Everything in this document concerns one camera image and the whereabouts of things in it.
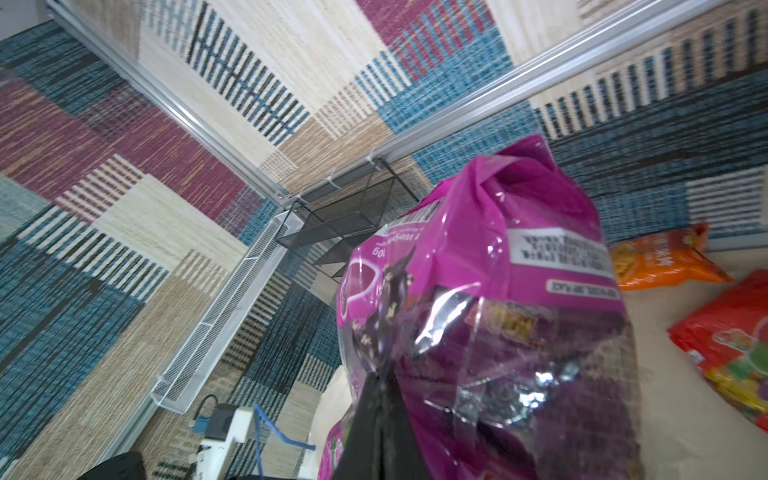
candy package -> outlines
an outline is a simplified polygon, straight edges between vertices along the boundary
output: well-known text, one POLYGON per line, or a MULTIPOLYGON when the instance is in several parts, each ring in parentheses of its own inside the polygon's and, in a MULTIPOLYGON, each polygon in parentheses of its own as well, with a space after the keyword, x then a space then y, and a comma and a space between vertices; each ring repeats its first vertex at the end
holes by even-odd
POLYGON ((344 452, 373 376, 376 408, 402 398, 428 477, 642 476, 634 338, 598 213, 538 135, 474 158, 360 245, 336 300, 353 405, 321 480, 368 458, 344 452))
POLYGON ((701 253, 707 248, 708 233, 709 226, 700 223, 611 245, 619 287, 641 290, 686 280, 730 282, 730 276, 701 253))
POLYGON ((668 332, 712 387, 768 432, 768 270, 755 270, 668 332))

red snack bag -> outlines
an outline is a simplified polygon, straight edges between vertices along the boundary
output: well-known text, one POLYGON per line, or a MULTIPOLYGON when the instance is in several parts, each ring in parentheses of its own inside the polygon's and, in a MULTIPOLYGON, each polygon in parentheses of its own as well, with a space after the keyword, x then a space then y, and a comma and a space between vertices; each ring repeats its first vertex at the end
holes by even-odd
POLYGON ((753 271, 667 332, 725 400, 768 432, 768 270, 753 271))

black cable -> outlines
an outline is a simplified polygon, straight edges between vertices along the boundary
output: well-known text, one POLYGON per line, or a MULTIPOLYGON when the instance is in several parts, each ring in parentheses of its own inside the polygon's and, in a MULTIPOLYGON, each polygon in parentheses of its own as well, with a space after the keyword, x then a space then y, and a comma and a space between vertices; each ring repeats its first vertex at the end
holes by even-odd
POLYGON ((195 410, 194 417, 192 417, 193 420, 197 420, 197 417, 200 416, 200 410, 202 410, 203 405, 205 405, 205 401, 211 398, 216 400, 216 405, 219 405, 219 399, 216 398, 216 396, 213 393, 211 393, 210 395, 206 395, 205 398, 202 399, 200 401, 200 404, 197 406, 197 410, 195 410))

black wire mesh shelf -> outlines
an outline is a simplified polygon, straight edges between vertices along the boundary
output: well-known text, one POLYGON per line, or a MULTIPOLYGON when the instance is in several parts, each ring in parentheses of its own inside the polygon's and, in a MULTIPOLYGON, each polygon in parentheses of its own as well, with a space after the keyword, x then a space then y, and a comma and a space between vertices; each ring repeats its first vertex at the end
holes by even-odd
POLYGON ((358 245, 419 202, 386 162, 377 160, 375 166, 365 186, 357 192, 314 210, 303 202, 294 202, 291 210, 304 220, 304 226, 296 233, 277 238, 276 242, 315 267, 343 264, 338 270, 330 270, 331 273, 320 270, 338 281, 358 245), (309 261, 303 253, 316 243, 331 246, 319 258, 309 261))

blue cable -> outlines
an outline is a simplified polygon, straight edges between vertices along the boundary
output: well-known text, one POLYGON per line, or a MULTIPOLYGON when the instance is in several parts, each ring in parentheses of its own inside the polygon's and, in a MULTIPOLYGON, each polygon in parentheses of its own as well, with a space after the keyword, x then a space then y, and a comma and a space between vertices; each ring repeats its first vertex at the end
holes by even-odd
MULTIPOLYGON (((305 450, 315 450, 314 445, 307 445, 306 443, 297 442, 296 440, 291 440, 288 437, 285 436, 276 426, 274 423, 272 423, 272 420, 270 420, 270 417, 266 416, 266 413, 262 410, 261 406, 258 403, 253 404, 253 409, 256 410, 259 413, 259 417, 266 423, 266 426, 270 427, 270 430, 272 430, 272 433, 277 435, 277 438, 280 440, 283 440, 283 442, 287 443, 288 445, 293 445, 296 447, 299 447, 301 449, 305 450)), ((264 480, 264 472, 261 469, 261 451, 259 449, 259 441, 261 440, 260 437, 260 428, 259 428, 259 420, 256 418, 256 416, 253 416, 253 422, 256 424, 256 465, 259 469, 259 478, 261 480, 264 480)))

